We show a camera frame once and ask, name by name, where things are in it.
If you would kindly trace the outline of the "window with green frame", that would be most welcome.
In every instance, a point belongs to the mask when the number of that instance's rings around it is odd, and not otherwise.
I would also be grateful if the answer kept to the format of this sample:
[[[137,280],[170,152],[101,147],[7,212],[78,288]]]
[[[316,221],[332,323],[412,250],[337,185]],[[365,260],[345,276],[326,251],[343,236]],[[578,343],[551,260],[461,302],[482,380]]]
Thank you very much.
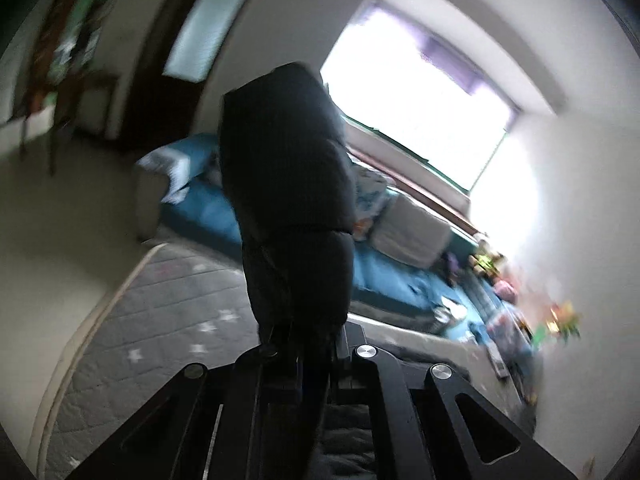
[[[341,32],[320,74],[349,119],[469,193],[520,110],[465,55],[373,3]]]

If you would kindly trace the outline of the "colourful pinwheel toy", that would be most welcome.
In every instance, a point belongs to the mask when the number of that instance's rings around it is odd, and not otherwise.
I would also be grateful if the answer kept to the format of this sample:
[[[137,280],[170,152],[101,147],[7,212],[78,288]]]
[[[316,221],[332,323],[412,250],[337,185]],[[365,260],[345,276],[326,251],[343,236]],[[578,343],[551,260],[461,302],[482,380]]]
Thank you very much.
[[[546,311],[546,316],[535,326],[532,347],[538,351],[552,340],[568,344],[572,338],[582,338],[581,319],[582,315],[575,310],[570,300],[552,304]]]

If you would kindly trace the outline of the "grey star quilted bed cover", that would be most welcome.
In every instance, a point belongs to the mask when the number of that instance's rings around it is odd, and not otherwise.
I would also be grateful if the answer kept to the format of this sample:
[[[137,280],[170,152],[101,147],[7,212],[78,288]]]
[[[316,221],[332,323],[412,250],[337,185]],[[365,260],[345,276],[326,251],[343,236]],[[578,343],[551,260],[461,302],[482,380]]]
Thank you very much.
[[[44,423],[38,478],[66,478],[184,366],[230,364],[257,343],[237,263],[176,244],[151,249],[79,331]]]

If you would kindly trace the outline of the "right butterfly pillow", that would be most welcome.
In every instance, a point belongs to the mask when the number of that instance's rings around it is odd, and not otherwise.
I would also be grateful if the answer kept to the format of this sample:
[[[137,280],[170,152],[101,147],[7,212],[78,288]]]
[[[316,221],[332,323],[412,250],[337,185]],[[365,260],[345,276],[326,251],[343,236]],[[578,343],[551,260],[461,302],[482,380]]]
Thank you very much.
[[[356,184],[356,212],[354,240],[361,242],[368,236],[374,220],[382,212],[390,194],[388,191],[395,181],[367,165],[352,163],[352,173]]]

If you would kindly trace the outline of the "brown wooden door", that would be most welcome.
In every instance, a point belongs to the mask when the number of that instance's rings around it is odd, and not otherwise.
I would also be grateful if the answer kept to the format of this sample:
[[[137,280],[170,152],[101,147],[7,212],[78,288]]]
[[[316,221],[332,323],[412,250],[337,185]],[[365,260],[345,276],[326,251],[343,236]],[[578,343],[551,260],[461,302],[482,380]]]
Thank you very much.
[[[134,71],[117,137],[131,155],[189,135],[206,80],[247,0],[165,0]]]

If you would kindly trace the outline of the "black puffer jacket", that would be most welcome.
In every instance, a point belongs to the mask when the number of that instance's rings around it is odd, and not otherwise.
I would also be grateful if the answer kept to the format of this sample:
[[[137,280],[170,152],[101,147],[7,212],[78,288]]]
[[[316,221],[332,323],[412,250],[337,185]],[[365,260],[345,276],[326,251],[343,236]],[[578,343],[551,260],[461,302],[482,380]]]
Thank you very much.
[[[288,63],[224,96],[218,136],[259,338],[329,359],[354,276],[356,188],[341,117],[318,77]]]

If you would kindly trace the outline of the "plush toy animals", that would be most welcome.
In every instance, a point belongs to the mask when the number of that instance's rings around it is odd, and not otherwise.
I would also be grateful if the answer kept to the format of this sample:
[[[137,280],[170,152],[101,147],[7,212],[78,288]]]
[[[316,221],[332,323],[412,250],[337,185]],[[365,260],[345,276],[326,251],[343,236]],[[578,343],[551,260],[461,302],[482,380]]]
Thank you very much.
[[[518,290],[513,281],[503,270],[506,257],[500,252],[494,252],[486,238],[479,238],[477,246],[469,255],[469,265],[472,272],[479,278],[484,278],[491,284],[494,293],[502,300],[516,304],[518,302]]]

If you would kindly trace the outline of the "grey plain pillow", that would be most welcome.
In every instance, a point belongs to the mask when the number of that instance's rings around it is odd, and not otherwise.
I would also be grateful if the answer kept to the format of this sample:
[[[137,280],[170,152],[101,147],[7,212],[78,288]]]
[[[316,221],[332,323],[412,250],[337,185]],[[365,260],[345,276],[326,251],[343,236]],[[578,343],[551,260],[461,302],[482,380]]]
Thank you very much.
[[[406,194],[397,194],[369,236],[371,246],[388,258],[418,269],[429,268],[447,247],[449,223]]]

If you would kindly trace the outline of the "wooden display cabinet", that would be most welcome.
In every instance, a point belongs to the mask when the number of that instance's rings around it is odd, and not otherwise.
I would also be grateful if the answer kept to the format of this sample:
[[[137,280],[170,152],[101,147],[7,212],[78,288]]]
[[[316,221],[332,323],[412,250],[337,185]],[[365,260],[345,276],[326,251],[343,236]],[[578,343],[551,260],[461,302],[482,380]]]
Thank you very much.
[[[51,0],[18,70],[11,118],[42,110],[73,66],[88,67],[116,0]]]

